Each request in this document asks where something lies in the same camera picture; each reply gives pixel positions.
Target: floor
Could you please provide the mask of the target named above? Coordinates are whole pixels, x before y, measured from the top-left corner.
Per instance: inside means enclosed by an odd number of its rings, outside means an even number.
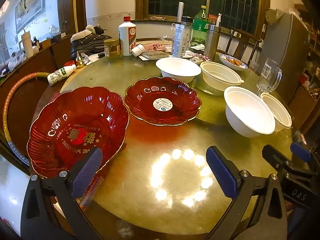
[[[20,235],[20,219],[29,176],[0,155],[0,217]]]

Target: white bowl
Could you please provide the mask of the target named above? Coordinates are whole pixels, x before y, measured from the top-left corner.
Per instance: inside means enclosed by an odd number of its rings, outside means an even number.
[[[283,128],[289,129],[292,125],[292,120],[290,114],[288,113],[287,109],[283,106],[283,104],[281,104],[278,99],[267,93],[262,93],[260,97],[270,108],[271,112],[273,113],[273,116],[276,119],[275,131],[279,132]]]
[[[276,121],[260,97],[241,87],[228,87],[224,98],[227,120],[237,133],[248,138],[273,133]]]
[[[178,57],[159,59],[156,66],[161,70],[163,77],[171,77],[185,83],[190,83],[195,76],[201,73],[201,69],[196,63]]]
[[[229,56],[229,55],[225,55],[225,54],[220,54],[219,58],[220,58],[221,62],[223,63],[223,65],[226,65],[227,67],[229,67],[229,68],[231,68],[233,70],[245,71],[246,69],[248,69],[248,66],[243,62],[241,62],[240,67],[238,67],[237,65],[234,65],[234,64],[232,64],[232,63],[230,63],[229,61],[226,60],[226,58],[238,60],[235,57],[232,57],[232,56]]]
[[[200,64],[204,81],[211,87],[224,91],[227,87],[238,86],[244,81],[232,69],[216,62]]]

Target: wooden cabinet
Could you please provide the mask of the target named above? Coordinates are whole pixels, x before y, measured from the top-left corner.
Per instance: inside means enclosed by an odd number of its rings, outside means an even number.
[[[0,83],[0,108],[13,85],[26,75],[34,72],[52,73],[70,60],[70,36],[54,43],[28,58]],[[8,109],[8,128],[13,143],[27,156],[27,142],[31,121],[39,99],[48,87],[45,78],[32,79],[21,85],[13,95]],[[0,120],[0,137],[3,136],[3,122]]]
[[[308,119],[315,106],[316,100],[304,86],[299,85],[288,105],[292,113],[292,121],[298,128]]]

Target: book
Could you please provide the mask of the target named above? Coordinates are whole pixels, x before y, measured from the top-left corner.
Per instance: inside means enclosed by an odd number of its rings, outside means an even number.
[[[158,59],[158,58],[169,57],[169,53],[163,52],[163,51],[148,51],[148,52],[143,52],[141,55],[147,59]]]

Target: red glass bowl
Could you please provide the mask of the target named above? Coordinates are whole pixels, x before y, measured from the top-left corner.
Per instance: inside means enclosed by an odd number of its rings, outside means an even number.
[[[129,113],[121,96],[103,87],[80,87],[47,104],[30,129],[27,152],[33,169],[51,178],[69,171],[91,147],[99,147],[99,170],[121,148]]]
[[[154,125],[184,124],[202,104],[195,90],[169,77],[138,80],[127,88],[124,103],[134,117]]]

